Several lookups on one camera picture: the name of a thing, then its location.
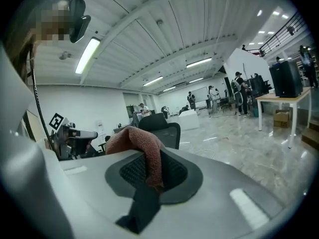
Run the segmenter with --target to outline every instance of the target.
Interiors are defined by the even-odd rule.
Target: white desk
[[[296,98],[280,98],[276,97],[274,93],[266,94],[261,97],[257,97],[256,100],[258,102],[258,112],[259,112],[259,131],[262,130],[262,111],[261,111],[261,102],[274,102],[279,103],[279,109],[282,109],[283,103],[289,103],[293,105],[293,125],[291,128],[291,135],[290,135],[290,141],[288,143],[288,147],[291,148],[293,146],[293,140],[296,133],[296,126],[297,126],[297,103],[303,99],[305,96],[309,95],[309,112],[308,112],[308,126],[311,119],[311,91],[310,87],[304,87],[304,90],[302,93],[297,96]]]
[[[178,122],[180,125],[180,129],[187,130],[187,129],[193,129],[193,128],[199,128],[199,120],[197,112],[193,109],[189,111],[182,112],[178,116]]]

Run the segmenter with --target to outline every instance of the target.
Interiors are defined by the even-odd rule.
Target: staircase railing
[[[298,32],[303,26],[305,26],[305,21],[303,17],[296,12],[288,22],[280,28],[277,33],[275,33],[263,46],[260,47],[259,52],[261,57],[265,56],[267,53],[276,49],[288,38],[293,36]]]

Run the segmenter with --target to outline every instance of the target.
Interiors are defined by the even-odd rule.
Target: red towel
[[[112,137],[106,146],[106,154],[114,154],[129,149],[145,153],[148,178],[146,183],[156,187],[162,185],[160,148],[162,142],[152,133],[128,126]]]

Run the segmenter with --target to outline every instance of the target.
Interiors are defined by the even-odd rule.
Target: ceiling light
[[[148,86],[149,84],[152,84],[152,83],[154,83],[154,82],[157,82],[157,81],[159,81],[159,80],[161,80],[161,79],[163,79],[163,76],[160,76],[160,77],[158,77],[157,79],[155,79],[155,80],[152,80],[152,81],[150,81],[150,82],[147,82],[146,84],[144,84],[143,86],[145,87],[145,86]]]
[[[163,90],[163,92],[165,92],[165,91],[169,91],[169,90],[172,90],[172,89],[175,89],[176,87],[171,87],[171,88],[169,88],[169,89],[167,89],[167,90]]]
[[[191,63],[191,64],[187,65],[186,68],[189,68],[189,67],[192,67],[192,66],[196,66],[196,65],[199,65],[201,63],[208,62],[210,60],[211,60],[211,58],[206,58],[206,59],[203,59],[203,60],[199,60],[199,61],[197,61],[195,63]]]
[[[99,39],[94,38],[94,37],[89,41],[89,44],[86,46],[86,48],[85,48],[85,50],[80,58],[78,66],[76,67],[76,70],[75,70],[76,74],[81,74],[83,72],[86,64],[89,62],[94,51],[99,46],[100,42],[101,41]]]
[[[199,78],[199,79],[197,79],[197,80],[190,81],[189,83],[197,82],[197,81],[200,81],[200,80],[202,80],[202,79],[203,79],[203,78]]]

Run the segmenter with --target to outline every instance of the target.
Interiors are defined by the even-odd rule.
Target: black strap
[[[160,194],[147,184],[138,186],[133,197],[129,214],[121,217],[116,224],[139,234],[160,210]]]

